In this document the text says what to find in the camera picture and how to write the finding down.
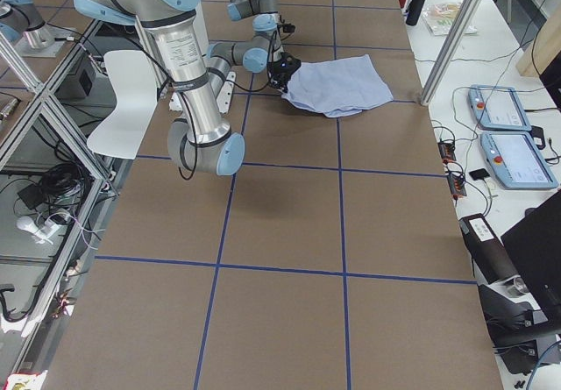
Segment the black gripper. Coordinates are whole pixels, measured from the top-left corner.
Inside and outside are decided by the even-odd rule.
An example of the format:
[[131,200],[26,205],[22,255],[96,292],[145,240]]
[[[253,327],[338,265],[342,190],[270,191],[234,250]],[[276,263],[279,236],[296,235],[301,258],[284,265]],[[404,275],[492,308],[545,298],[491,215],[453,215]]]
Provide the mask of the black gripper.
[[276,90],[287,90],[288,82],[302,63],[294,56],[284,56],[267,64],[268,86]]

